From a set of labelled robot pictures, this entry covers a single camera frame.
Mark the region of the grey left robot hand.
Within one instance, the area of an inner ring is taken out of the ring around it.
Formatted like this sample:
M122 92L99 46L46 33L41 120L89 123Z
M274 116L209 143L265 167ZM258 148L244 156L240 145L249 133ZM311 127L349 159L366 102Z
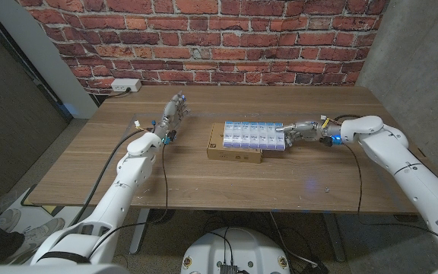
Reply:
M186 97L182 92L175 94L164 107L161 120L155 126L154 134L163 139L169 132L177 130L188 112Z

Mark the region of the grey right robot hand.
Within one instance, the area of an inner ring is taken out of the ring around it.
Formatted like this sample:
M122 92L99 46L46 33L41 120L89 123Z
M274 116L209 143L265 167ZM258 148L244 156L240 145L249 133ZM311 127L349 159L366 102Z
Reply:
M295 142L304 140L308 142L319 141L322 131L317 122L296 122L276 129L284 133L285 144L291 147Z

